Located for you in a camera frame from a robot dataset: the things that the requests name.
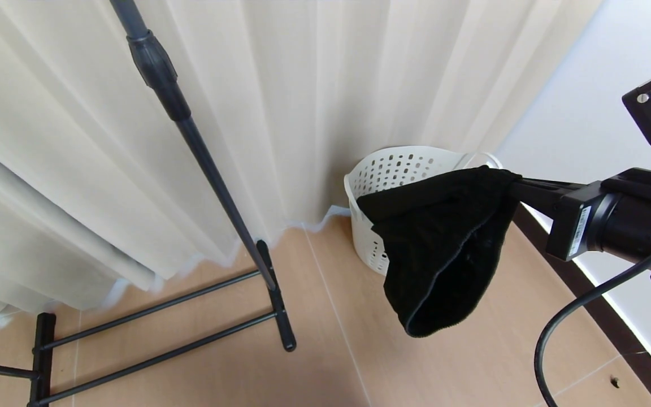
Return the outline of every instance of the black garment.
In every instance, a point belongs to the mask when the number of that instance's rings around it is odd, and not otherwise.
[[[406,333],[431,335],[474,311],[496,271],[519,203],[507,190],[519,178],[483,166],[358,199],[383,238],[383,289]]]

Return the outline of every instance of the white plastic basket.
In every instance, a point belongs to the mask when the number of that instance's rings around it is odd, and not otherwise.
[[[378,150],[361,160],[343,178],[351,207],[353,243],[358,257],[377,273],[385,275],[388,270],[383,239],[372,232],[372,222],[358,207],[356,199],[359,196],[468,168],[479,154],[486,157],[485,164],[489,167],[502,168],[501,162],[488,153],[461,154],[426,146],[391,147]]]

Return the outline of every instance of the dark brown baseboard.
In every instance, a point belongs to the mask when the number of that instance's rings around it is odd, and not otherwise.
[[[523,205],[519,205],[517,208],[514,223],[527,236],[532,245],[539,250],[539,253],[552,266],[559,278],[574,293],[574,296],[581,296],[589,289],[594,288],[594,284],[587,279],[587,276],[573,261],[557,260],[544,252],[548,234]],[[607,303],[607,300],[600,297],[587,304],[586,309],[651,394],[651,355],[649,352],[644,349],[635,334]]]

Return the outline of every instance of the barcode label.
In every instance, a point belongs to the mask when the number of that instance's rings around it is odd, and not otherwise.
[[[576,224],[576,232],[574,234],[574,239],[571,240],[571,248],[569,248],[569,255],[573,256],[574,253],[579,251],[579,243],[581,243],[581,237],[584,235],[584,229],[587,227],[587,220],[589,220],[589,212],[592,211],[591,206],[581,210],[581,215],[579,216],[579,223]]]

